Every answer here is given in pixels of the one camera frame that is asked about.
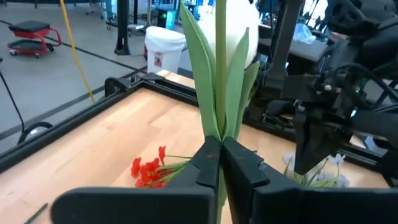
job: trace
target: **wooden table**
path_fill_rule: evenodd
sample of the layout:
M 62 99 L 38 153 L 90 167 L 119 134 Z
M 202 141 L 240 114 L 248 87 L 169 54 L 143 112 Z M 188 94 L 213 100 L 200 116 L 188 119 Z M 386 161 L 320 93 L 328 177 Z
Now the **wooden table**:
M 162 71 L 168 80 L 194 87 L 193 80 Z M 265 162 L 282 171 L 282 156 L 295 144 L 243 126 L 239 142 L 258 150 Z M 0 223 L 21 224 L 44 203 L 67 190 L 86 186 L 133 187 L 131 162 L 168 154 L 192 156 L 203 143 L 200 115 L 186 105 L 140 89 L 51 145 L 0 174 Z M 387 187 L 380 174 L 345 163 L 341 171 L 353 187 Z M 46 209 L 33 223 L 51 223 Z M 228 204 L 223 223 L 231 223 Z

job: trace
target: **white bucket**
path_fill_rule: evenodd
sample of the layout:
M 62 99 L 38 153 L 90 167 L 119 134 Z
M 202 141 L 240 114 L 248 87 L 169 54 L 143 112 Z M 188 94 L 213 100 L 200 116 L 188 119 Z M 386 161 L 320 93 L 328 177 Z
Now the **white bucket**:
M 185 36 L 179 32 L 156 26 L 148 27 L 145 36 L 147 71 L 157 73 L 168 70 L 176 73 L 185 42 Z

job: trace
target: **concrete floor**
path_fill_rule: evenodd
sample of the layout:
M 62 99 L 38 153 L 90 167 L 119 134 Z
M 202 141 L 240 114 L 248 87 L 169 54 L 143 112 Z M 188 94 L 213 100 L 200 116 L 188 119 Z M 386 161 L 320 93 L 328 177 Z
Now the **concrete floor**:
M 145 67 L 142 56 L 144 36 L 129 38 L 130 56 L 113 53 L 116 46 L 117 29 L 107 30 L 99 14 L 85 14 L 88 6 L 68 6 L 68 18 L 72 28 L 74 43 L 83 51 L 77 51 L 91 90 L 103 86 L 108 77 L 123 77 Z M 18 23 L 27 20 L 48 22 L 57 29 L 62 41 L 70 44 L 61 8 L 54 5 L 9 3 L 0 5 L 0 21 Z M 0 22 L 0 71 L 4 75 L 14 99 L 21 111 L 23 120 L 29 124 L 47 121 L 57 124 L 92 104 L 87 97 L 87 89 L 75 64 L 72 49 L 66 45 L 39 59 L 29 55 L 11 56 L 7 44 L 15 41 L 8 26 Z M 183 52 L 180 62 L 181 73 L 190 75 L 188 52 Z M 103 96 L 99 91 L 95 98 Z M 21 122 L 7 94 L 0 83 L 0 154 L 16 145 L 21 131 Z

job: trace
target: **white flower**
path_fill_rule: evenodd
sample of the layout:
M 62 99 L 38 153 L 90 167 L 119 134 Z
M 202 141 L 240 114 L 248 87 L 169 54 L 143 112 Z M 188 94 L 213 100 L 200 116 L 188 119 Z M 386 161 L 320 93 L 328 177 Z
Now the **white flower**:
M 294 163 L 294 158 L 295 158 L 295 154 L 294 153 L 288 153 L 288 154 L 284 154 L 284 156 L 282 156 L 282 160 L 284 161 L 284 163 L 287 165 L 291 162 Z
M 336 178 L 336 187 L 345 188 L 349 187 L 349 180 L 343 175 L 338 175 Z
M 205 21 L 198 22 L 213 55 L 216 55 L 216 19 L 215 13 Z M 257 54 L 259 38 L 259 12 L 248 0 L 227 0 L 226 2 L 226 66 L 229 68 L 236 46 L 242 39 L 246 28 L 249 28 L 249 52 L 245 68 Z
M 345 157 L 346 157 L 346 155 L 341 155 L 340 153 L 337 153 L 336 157 L 328 156 L 328 161 L 332 165 L 341 166 L 341 165 L 343 165 Z
M 336 176 L 332 173 L 329 172 L 321 172 L 319 175 L 317 175 L 316 180 L 317 181 L 331 181 L 335 178 Z

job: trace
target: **red label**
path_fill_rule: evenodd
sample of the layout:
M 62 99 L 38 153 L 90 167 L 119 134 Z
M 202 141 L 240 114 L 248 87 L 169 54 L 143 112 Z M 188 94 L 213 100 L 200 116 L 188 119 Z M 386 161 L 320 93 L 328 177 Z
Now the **red label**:
M 161 67 L 162 59 L 163 59 L 163 54 L 160 52 L 156 52 L 155 53 L 155 66 Z

